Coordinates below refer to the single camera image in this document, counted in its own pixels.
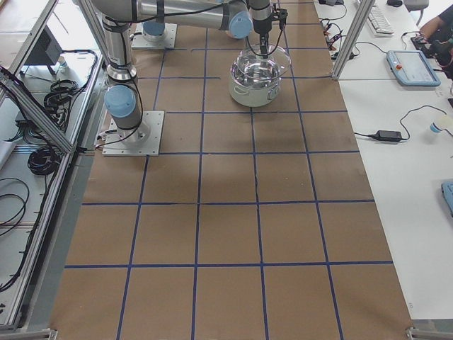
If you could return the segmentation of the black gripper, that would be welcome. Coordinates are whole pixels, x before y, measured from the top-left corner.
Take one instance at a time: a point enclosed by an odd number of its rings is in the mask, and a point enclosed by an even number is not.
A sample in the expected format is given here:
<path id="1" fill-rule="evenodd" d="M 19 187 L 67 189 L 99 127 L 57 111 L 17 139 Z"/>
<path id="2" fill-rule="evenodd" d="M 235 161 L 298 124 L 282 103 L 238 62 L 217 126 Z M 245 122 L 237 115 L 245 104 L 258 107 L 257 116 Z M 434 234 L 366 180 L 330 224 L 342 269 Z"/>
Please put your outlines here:
<path id="1" fill-rule="evenodd" d="M 272 29 L 273 10 L 270 0 L 250 0 L 253 29 L 259 34 L 260 56 L 268 57 L 269 32 Z"/>

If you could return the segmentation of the person forearm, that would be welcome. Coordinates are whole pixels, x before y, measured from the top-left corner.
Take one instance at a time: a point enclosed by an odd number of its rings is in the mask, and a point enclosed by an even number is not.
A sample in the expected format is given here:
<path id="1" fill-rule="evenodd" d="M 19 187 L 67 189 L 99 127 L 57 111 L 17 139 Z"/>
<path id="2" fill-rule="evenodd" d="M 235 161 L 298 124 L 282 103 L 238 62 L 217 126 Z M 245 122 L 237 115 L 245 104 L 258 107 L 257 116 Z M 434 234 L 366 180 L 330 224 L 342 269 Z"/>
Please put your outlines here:
<path id="1" fill-rule="evenodd" d="M 433 43 L 436 40 L 447 42 L 452 39 L 452 8 L 453 5 L 449 6 L 420 29 L 427 42 Z"/>

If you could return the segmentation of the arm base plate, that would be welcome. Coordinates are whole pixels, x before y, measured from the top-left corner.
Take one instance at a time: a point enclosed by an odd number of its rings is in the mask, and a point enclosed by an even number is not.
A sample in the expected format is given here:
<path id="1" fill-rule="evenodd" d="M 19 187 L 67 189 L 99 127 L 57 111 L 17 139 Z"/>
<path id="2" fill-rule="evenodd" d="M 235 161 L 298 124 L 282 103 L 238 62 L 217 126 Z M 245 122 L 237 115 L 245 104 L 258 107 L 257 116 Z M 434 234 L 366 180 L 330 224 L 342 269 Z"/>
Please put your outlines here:
<path id="1" fill-rule="evenodd" d="M 145 31 L 143 25 L 137 25 L 132 36 L 133 50 L 172 50 L 175 48 L 177 25 L 166 23 L 161 35 L 151 35 Z"/>
<path id="2" fill-rule="evenodd" d="M 142 123 L 137 130 L 118 129 L 111 118 L 109 129 L 115 131 L 106 135 L 102 154 L 107 157 L 158 156 L 163 125 L 162 110 L 144 111 Z"/>

